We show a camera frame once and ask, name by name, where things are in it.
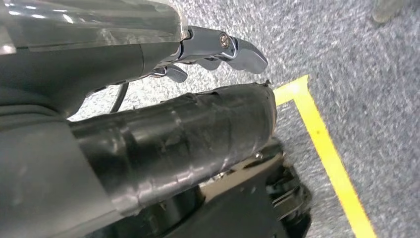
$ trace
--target clear plastic shield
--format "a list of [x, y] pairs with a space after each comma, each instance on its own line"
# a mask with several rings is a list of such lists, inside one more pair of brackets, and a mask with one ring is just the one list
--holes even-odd
[[179, 42], [180, 10], [164, 0], [3, 0], [0, 54]]

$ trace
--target screw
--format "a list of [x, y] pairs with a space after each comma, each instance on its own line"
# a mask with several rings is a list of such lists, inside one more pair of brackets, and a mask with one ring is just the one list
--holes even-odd
[[220, 35], [220, 45], [226, 49], [229, 47], [229, 37], [226, 35], [226, 33], [222, 33]]

